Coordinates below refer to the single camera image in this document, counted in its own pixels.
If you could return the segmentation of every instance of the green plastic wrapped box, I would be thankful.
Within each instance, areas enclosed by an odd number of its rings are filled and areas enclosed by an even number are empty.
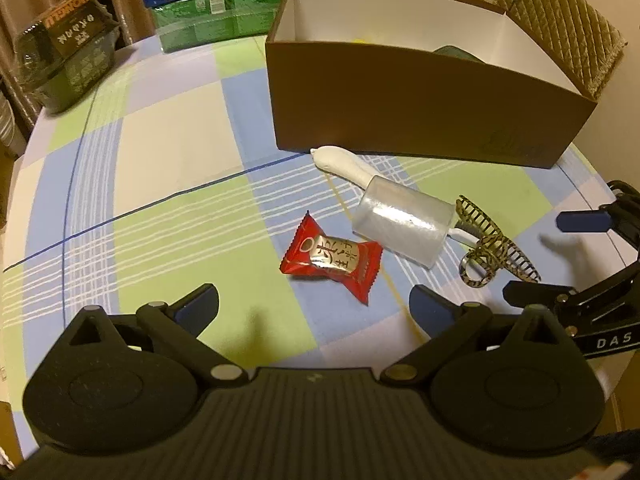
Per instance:
[[[151,9],[164,52],[265,34],[280,0],[182,0]]]

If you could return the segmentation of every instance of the metal bolt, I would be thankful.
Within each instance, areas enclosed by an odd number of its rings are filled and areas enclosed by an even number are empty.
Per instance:
[[[211,377],[219,381],[235,381],[242,375],[242,368],[236,365],[218,365],[211,369]]]
[[[395,364],[385,370],[385,375],[393,381],[410,381],[418,374],[415,366]]]

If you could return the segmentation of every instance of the red snack package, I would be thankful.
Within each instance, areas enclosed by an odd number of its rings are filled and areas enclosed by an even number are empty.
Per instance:
[[[382,246],[325,236],[309,211],[280,263],[280,272],[296,276],[326,276],[343,283],[364,304],[378,275]]]

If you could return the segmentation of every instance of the tablecloth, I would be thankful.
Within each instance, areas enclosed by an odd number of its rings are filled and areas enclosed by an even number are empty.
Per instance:
[[[557,231],[559,211],[612,200],[573,146],[551,170],[364,159],[443,200],[468,196],[545,282],[585,288],[635,259],[614,235]],[[2,338],[24,451],[35,446],[22,414],[24,385],[86,304],[133,313],[210,282],[220,312],[200,339],[239,365],[375,370],[428,337],[408,315],[417,283],[456,303],[513,310],[501,293],[512,276],[501,271],[486,288],[469,288],[458,276],[465,249],[451,240],[431,270],[385,251],[369,306],[331,280],[282,275],[278,265],[304,213],[327,234],[353,238],[349,211],[361,193],[316,170],[310,155],[277,149],[264,38],[170,55],[149,38],[119,51],[116,69],[79,104],[57,117],[42,113],[15,184]],[[605,361],[594,367],[610,391],[628,354]]]

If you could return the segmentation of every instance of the open cardboard box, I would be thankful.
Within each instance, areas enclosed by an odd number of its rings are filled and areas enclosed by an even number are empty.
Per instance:
[[[452,45],[482,62],[435,54]],[[499,7],[283,0],[266,40],[276,142],[551,167],[596,102]]]

